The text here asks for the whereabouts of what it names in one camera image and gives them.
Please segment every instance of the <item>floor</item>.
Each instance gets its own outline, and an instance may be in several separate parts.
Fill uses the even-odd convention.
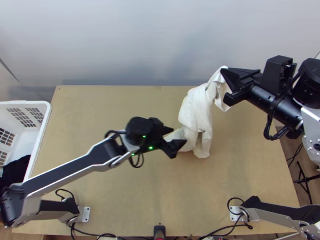
[[[297,147],[301,143],[301,138],[298,138],[297,140],[291,140],[286,137],[283,137],[280,139],[284,155],[286,158],[290,158],[294,155]],[[297,180],[299,177],[299,168],[297,165],[297,161],[300,162],[302,169],[304,170],[305,175],[308,176],[314,176],[319,174],[318,171],[316,171],[316,165],[312,163],[304,148],[302,148],[300,154],[296,157],[293,164],[290,166],[290,173],[293,180]],[[320,179],[313,180],[309,182],[309,188],[312,195],[313,204],[320,204]],[[296,193],[299,199],[299,203],[301,206],[309,204],[309,198],[306,192],[303,190],[303,188],[299,184],[295,184]],[[279,237],[285,236],[287,234],[278,234]],[[261,234],[261,235],[244,235],[244,236],[233,236],[230,235],[227,238],[229,240],[231,239],[244,239],[244,240],[271,240],[275,239],[277,236],[276,234]],[[70,240],[70,236],[51,236],[51,235],[33,235],[33,234],[17,234],[17,233],[11,233],[10,229],[0,228],[0,239],[2,240]],[[77,236],[76,240],[94,240],[95,237],[82,237]],[[289,238],[290,240],[302,240],[304,238],[300,237],[299,235],[293,236]],[[138,240],[138,238],[130,238],[128,240]]]

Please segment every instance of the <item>white wall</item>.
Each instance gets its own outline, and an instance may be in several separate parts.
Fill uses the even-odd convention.
[[[320,50],[319,9],[318,0],[2,1],[0,57],[23,85],[0,75],[1,92],[50,99],[57,84],[190,85],[221,65],[263,69],[278,54],[301,63]]]

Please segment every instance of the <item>metal stand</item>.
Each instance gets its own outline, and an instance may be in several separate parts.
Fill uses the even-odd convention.
[[[154,240],[165,240],[166,239],[166,228],[165,226],[158,225],[153,228],[153,239]]]
[[[297,165],[298,165],[298,167],[299,167],[299,169],[300,169],[299,179],[298,179],[298,180],[294,180],[293,183],[298,183],[298,184],[300,184],[300,186],[302,186],[302,188],[306,191],[306,193],[307,193],[308,196],[309,196],[310,204],[313,204],[313,203],[312,203],[312,197],[311,197],[311,193],[310,193],[310,189],[309,189],[308,182],[311,181],[311,180],[320,178],[320,174],[315,175],[315,176],[312,176],[312,177],[306,177],[306,175],[304,174],[304,172],[303,172],[303,170],[302,170],[302,167],[301,167],[299,161],[297,161]]]

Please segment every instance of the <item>black cylinder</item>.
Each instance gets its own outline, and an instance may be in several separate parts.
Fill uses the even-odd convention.
[[[251,89],[248,101],[291,130],[298,129],[302,125],[301,106],[292,99],[292,96],[275,100],[273,94],[256,85]]]
[[[304,60],[299,74],[301,77],[292,92],[294,98],[306,107],[320,108],[320,60]]]

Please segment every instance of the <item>black cloth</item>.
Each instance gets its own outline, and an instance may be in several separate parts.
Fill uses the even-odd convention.
[[[31,155],[26,155],[18,160],[3,166],[3,174],[0,178],[0,190],[12,183],[23,182]]]

